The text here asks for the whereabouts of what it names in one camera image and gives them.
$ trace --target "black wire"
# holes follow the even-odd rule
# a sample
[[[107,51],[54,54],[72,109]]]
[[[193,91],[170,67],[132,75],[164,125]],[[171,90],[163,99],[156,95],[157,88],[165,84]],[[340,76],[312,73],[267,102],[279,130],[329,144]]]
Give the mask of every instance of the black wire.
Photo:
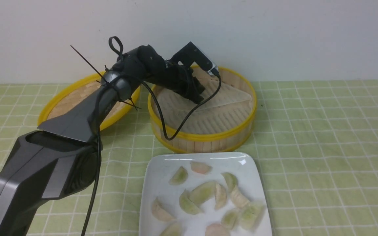
[[[98,113],[99,113],[99,102],[101,100],[102,95],[106,92],[107,86],[103,87],[100,93],[97,95],[96,98],[96,105],[94,108],[94,113],[96,115],[96,136],[97,136],[97,167],[96,167],[96,178],[94,180],[93,192],[91,194],[90,203],[87,210],[87,215],[84,220],[83,229],[81,231],[81,236],[85,236],[85,232],[87,230],[88,222],[90,221],[91,211],[93,210],[94,200],[96,199],[97,187],[99,186],[99,178],[100,178],[100,168],[102,166],[102,140],[100,135],[100,125],[98,124]]]
[[[116,40],[116,42],[119,44],[119,47],[120,47],[120,51],[118,51],[112,44],[112,41],[113,39]],[[109,46],[110,48],[116,52],[116,54],[119,56],[121,62],[123,62],[123,44],[122,42],[120,41],[120,39],[117,37],[117,36],[113,36],[111,38],[109,38]],[[158,113],[159,113],[159,116],[160,116],[160,120],[161,120],[161,125],[162,125],[162,129],[163,129],[163,133],[164,133],[164,137],[167,139],[167,140],[172,140],[174,139],[177,134],[180,132],[180,130],[182,129],[183,125],[185,124],[185,122],[187,121],[187,119],[189,118],[189,116],[195,112],[196,109],[198,109],[200,106],[202,106],[203,104],[205,104],[206,102],[208,102],[209,100],[211,100],[218,92],[219,92],[219,89],[221,88],[221,77],[219,76],[219,73],[218,71],[216,71],[215,75],[218,77],[218,80],[219,80],[219,84],[218,84],[218,87],[216,89],[216,91],[211,95],[209,96],[207,99],[203,100],[201,103],[199,103],[198,105],[196,105],[193,109],[191,109],[190,112],[188,112],[188,114],[186,115],[186,117],[183,119],[182,123],[180,124],[180,126],[177,128],[176,132],[173,134],[172,137],[168,137],[167,135],[167,131],[166,131],[166,128],[165,128],[165,121],[164,121],[164,116],[162,114],[162,111],[161,111],[161,108],[160,108],[160,105],[158,103],[158,100],[156,98],[156,95],[154,94],[154,92],[151,90],[151,88],[147,85],[147,83],[145,81],[143,81],[142,79],[140,78],[137,78],[135,76],[130,76],[130,75],[125,75],[125,74],[121,74],[119,75],[117,78],[115,78],[113,81],[111,82],[107,82],[106,79],[103,77],[103,75],[101,75],[97,70],[96,68],[94,68],[90,62],[88,62],[88,60],[86,60],[84,58],[84,56],[82,56],[72,45],[71,47],[74,49],[74,51],[76,51],[80,56],[81,58],[83,58],[90,66],[91,68],[93,68],[93,70],[95,70],[99,75],[100,77],[102,78],[102,80],[106,83],[106,86],[100,91],[100,93],[97,95],[97,98],[96,98],[96,105],[94,107],[94,116],[96,117],[95,118],[95,122],[96,122],[96,138],[97,138],[97,167],[96,167],[96,177],[95,177],[95,181],[94,181],[94,186],[93,186],[93,192],[92,192],[92,195],[91,195],[91,199],[90,199],[90,203],[89,203],[89,207],[88,207],[88,210],[87,210],[87,215],[86,215],[86,218],[85,218],[85,221],[84,221],[84,225],[83,225],[83,229],[82,229],[82,232],[81,232],[81,236],[85,236],[85,233],[86,233],[86,230],[87,230],[87,227],[88,227],[88,223],[90,221],[90,216],[91,216],[91,211],[93,210],[93,205],[94,205],[94,201],[95,201],[95,198],[96,198],[96,193],[97,193],[97,187],[98,187],[98,184],[99,184],[99,177],[100,177],[100,168],[101,168],[101,165],[102,165],[102,141],[101,141],[101,135],[100,135],[100,125],[98,124],[98,116],[99,116],[99,103],[100,103],[100,100],[103,96],[103,94],[108,90],[108,89],[114,89],[115,91],[118,92],[118,90],[115,89],[114,86],[112,86],[111,84],[114,84],[115,82],[117,82],[120,78],[130,78],[130,79],[136,79],[138,80],[142,85],[144,85],[144,87],[148,90],[148,92],[150,92],[151,96],[153,97],[153,100],[154,100],[154,103],[156,104],[156,107],[158,109]],[[189,84],[193,84],[193,82],[190,81],[190,78],[189,78],[189,75],[187,73],[187,71],[185,70],[185,74],[186,74],[186,77],[188,79],[188,89],[189,89]]]
[[[209,96],[207,99],[203,100],[201,103],[199,103],[198,105],[196,105],[194,108],[191,109],[190,112],[187,113],[186,117],[183,119],[183,121],[180,123],[179,127],[177,128],[176,132],[173,134],[172,137],[168,137],[167,135],[167,131],[166,131],[166,128],[165,128],[165,121],[164,121],[164,116],[162,114],[162,111],[161,111],[161,108],[160,108],[160,105],[158,103],[158,100],[156,98],[156,95],[154,94],[154,92],[151,90],[151,88],[147,85],[147,83],[143,80],[141,80],[140,78],[137,78],[137,77],[134,77],[134,76],[130,76],[130,75],[122,75],[123,78],[131,78],[131,79],[137,79],[142,85],[144,85],[144,87],[148,90],[148,92],[150,92],[151,94],[151,97],[153,97],[153,100],[154,100],[154,103],[156,104],[156,107],[158,109],[158,115],[160,116],[160,120],[161,120],[161,125],[162,125],[162,129],[163,129],[163,134],[164,134],[164,137],[166,140],[170,141],[170,140],[173,140],[177,134],[180,132],[180,130],[182,129],[183,125],[185,124],[185,122],[187,121],[187,119],[189,118],[189,116],[195,112],[196,109],[198,109],[200,106],[204,105],[206,102],[208,102],[209,100],[211,100],[218,92],[219,92],[219,89],[221,88],[221,84],[222,84],[222,81],[221,81],[221,76],[219,76],[219,74],[217,73],[217,78],[218,78],[218,87],[216,89],[216,91],[214,91],[213,94],[211,94],[211,96]]]

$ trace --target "dumpling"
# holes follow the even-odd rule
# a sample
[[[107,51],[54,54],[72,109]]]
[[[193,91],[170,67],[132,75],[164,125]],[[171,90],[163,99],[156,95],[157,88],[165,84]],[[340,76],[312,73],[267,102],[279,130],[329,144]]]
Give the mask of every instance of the dumpling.
[[[168,181],[171,185],[180,185],[183,184],[188,178],[188,172],[183,166],[179,167],[173,177]]]
[[[158,198],[154,200],[151,210],[153,212],[153,216],[159,221],[169,222],[176,219],[174,218],[174,216],[170,215],[166,210],[163,209]]]

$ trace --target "yellow rim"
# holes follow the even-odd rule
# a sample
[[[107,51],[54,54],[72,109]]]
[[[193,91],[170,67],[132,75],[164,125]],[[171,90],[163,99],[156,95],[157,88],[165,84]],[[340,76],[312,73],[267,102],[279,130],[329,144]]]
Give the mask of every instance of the yellow rim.
[[[219,67],[219,69],[227,70],[227,71],[239,76],[241,79],[244,80],[244,82],[246,82],[246,84],[249,86],[249,88],[253,91],[253,109],[252,109],[252,112],[249,114],[247,119],[245,121],[243,121],[240,125],[232,128],[230,130],[227,130],[225,132],[214,133],[214,134],[193,134],[193,133],[179,132],[177,134],[177,138],[186,139],[186,140],[190,140],[190,141],[197,141],[197,142],[206,142],[206,141],[209,142],[209,141],[224,139],[226,137],[232,136],[232,135],[240,132],[240,130],[242,130],[243,128],[248,126],[251,123],[251,121],[255,118],[256,105],[257,105],[258,101],[256,100],[255,89],[252,87],[250,82],[246,78],[244,78],[242,75],[240,75],[239,73],[237,73],[233,70],[230,70],[230,69],[227,69],[227,68],[224,68],[224,67]],[[151,119],[153,119],[153,121],[162,129],[161,121],[156,116],[153,108],[151,107],[151,94],[148,94],[148,112],[150,113]],[[176,132],[175,129],[173,129],[172,127],[169,127],[167,125],[165,126],[165,130],[167,131],[167,134],[169,136],[172,136]]]
[[[84,79],[78,80],[77,82],[73,83],[72,85],[66,87],[64,90],[62,90],[59,94],[54,96],[48,104],[43,108],[42,112],[39,115],[39,119],[37,120],[37,125],[40,125],[43,121],[46,121],[48,119],[49,114],[54,109],[54,107],[62,100],[64,99],[68,94],[72,93],[72,91],[78,89],[79,87],[82,87],[90,82],[93,82],[95,80],[100,79],[100,76],[98,74],[92,74],[90,76],[85,77]],[[137,101],[139,98],[139,93],[141,92],[141,87],[138,87],[135,92],[132,94],[132,100]],[[105,128],[111,126],[114,122],[117,122],[122,116],[124,116],[129,110],[131,109],[131,106],[124,106],[120,111],[116,112],[114,115],[112,115],[110,118],[105,119],[100,124],[100,130],[104,130]]]
[[[253,128],[251,130],[249,130],[249,133],[247,134],[247,136],[240,142],[240,143],[237,143],[236,145],[232,146],[232,147],[229,147],[227,149],[224,149],[222,151],[219,151],[219,152],[226,152],[226,151],[234,151],[236,150],[237,148],[239,148],[240,146],[243,145],[243,143],[245,143],[248,138],[250,137],[250,135],[252,134],[252,131],[253,131]],[[154,127],[153,127],[153,133],[154,135],[156,136],[157,140],[160,141],[161,144],[163,144],[166,148],[176,152],[176,153],[188,153],[187,151],[184,151],[182,149],[178,149],[178,148],[175,148],[173,147],[172,145],[168,144],[166,141],[164,141],[161,136],[159,136],[156,131],[154,130]]]

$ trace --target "white wall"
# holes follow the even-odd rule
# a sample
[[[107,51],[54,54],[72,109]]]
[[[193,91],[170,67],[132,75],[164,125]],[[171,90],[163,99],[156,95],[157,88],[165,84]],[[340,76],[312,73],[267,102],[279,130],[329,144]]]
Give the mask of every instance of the white wall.
[[[0,83],[73,82],[125,50],[187,42],[252,81],[378,79],[376,0],[0,0]]]

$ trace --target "bamboo steamer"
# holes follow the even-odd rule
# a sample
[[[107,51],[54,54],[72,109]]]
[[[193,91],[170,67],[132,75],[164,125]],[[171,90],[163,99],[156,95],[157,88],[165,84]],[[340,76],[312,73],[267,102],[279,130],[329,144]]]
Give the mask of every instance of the bamboo steamer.
[[[193,75],[198,79],[210,78],[198,66],[194,66]],[[241,76],[239,73],[226,68],[219,68],[219,73],[224,84],[230,85],[236,89],[248,93],[252,97],[251,111],[248,117],[241,121],[236,127],[220,133],[212,134],[194,134],[194,133],[180,133],[171,141],[165,139],[161,121],[156,113],[156,105],[151,94],[148,95],[148,112],[150,113],[151,126],[156,138],[168,149],[177,153],[202,153],[202,152],[220,152],[220,151],[234,151],[239,148],[249,138],[253,130],[253,123],[255,119],[255,110],[257,106],[256,93],[250,82]],[[164,88],[154,85],[152,87],[153,93],[157,96]],[[168,136],[175,133],[175,129],[167,126],[166,131]]]
[[[63,115],[70,111],[74,106],[100,87],[98,81],[100,81],[100,76],[95,73],[66,87],[59,94],[54,96],[43,108],[37,120],[37,125],[41,124],[43,121]],[[132,94],[131,98],[134,103],[138,100],[140,91],[141,87],[138,87]],[[116,103],[104,121],[100,124],[100,130],[104,130],[114,124],[114,122],[117,122],[117,120],[122,118],[130,109],[132,109],[132,106],[129,106],[128,104]]]

